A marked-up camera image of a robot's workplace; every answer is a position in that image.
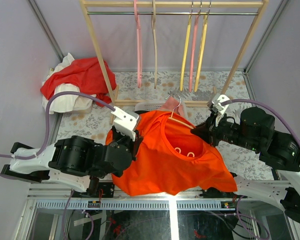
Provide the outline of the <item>orange t shirt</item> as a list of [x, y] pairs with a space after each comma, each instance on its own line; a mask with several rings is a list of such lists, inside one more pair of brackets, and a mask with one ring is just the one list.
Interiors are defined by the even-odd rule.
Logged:
[[165, 192], [176, 195], [190, 188], [237, 191], [220, 152], [191, 133], [187, 119], [169, 111], [140, 115], [137, 126], [143, 138], [136, 160], [113, 183], [129, 196]]

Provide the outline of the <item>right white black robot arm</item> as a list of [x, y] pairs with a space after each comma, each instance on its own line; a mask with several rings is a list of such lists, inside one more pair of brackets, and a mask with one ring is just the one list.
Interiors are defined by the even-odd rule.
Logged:
[[244, 109], [240, 123], [224, 115], [219, 122], [212, 112], [190, 132], [213, 147], [220, 141], [255, 152], [259, 160], [277, 170], [290, 183], [280, 188], [236, 175], [235, 194], [258, 199], [282, 210], [300, 223], [300, 147], [291, 134], [275, 130], [275, 117], [258, 107]]

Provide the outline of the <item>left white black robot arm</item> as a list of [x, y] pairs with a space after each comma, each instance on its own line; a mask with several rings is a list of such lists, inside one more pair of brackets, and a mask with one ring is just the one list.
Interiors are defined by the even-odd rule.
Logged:
[[143, 137], [135, 140], [110, 130], [110, 143], [103, 145], [92, 139], [73, 135], [46, 147], [32, 159], [36, 149], [16, 142], [11, 152], [15, 155], [4, 165], [1, 174], [24, 182], [53, 182], [68, 186], [80, 197], [99, 197], [103, 191], [100, 179], [108, 174], [121, 177], [137, 158]]

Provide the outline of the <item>orange wavy hanger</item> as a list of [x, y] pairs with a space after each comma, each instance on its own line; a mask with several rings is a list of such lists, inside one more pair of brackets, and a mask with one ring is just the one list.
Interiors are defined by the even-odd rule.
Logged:
[[[174, 99], [174, 97], [173, 97], [174, 95], [175, 95], [174, 93], [173, 93], [173, 94], [169, 94], [169, 95], [165, 98], [165, 100], [169, 100], [170, 98], [173, 98], [173, 99]], [[169, 119], [169, 120], [172, 120], [172, 121], [174, 121], [174, 122], [176, 122], [176, 123], [178, 123], [178, 124], [181, 124], [181, 125], [183, 125], [183, 126], [189, 128], [190, 130], [194, 129], [193, 126], [191, 126], [191, 125], [189, 125], [189, 124], [187, 124], [187, 123], [185, 123], [185, 122], [183, 122], [183, 121], [181, 121], [181, 120], [178, 120], [178, 119], [176, 119], [176, 118], [174, 117], [174, 114], [177, 113], [177, 110], [179, 109], [179, 107], [180, 107], [180, 105], [181, 105], [181, 103], [182, 103], [181, 97], [180, 97], [178, 94], [177, 94], [176, 96], [177, 96], [178, 99], [179, 99], [179, 103], [178, 103], [178, 105], [176, 105], [176, 106], [173, 107], [173, 109], [172, 109], [172, 111], [171, 111], [171, 114], [170, 114], [170, 117], [169, 117], [168, 119]], [[181, 150], [180, 147], [175, 147], [174, 150], [175, 150], [176, 152], [178, 152], [179, 154], [182, 153], [182, 150]], [[195, 157], [195, 154], [194, 154], [192, 151], [189, 151], [189, 152], [187, 153], [186, 156], [187, 156], [187, 157], [192, 157], [192, 158], [194, 158], [194, 157]]]

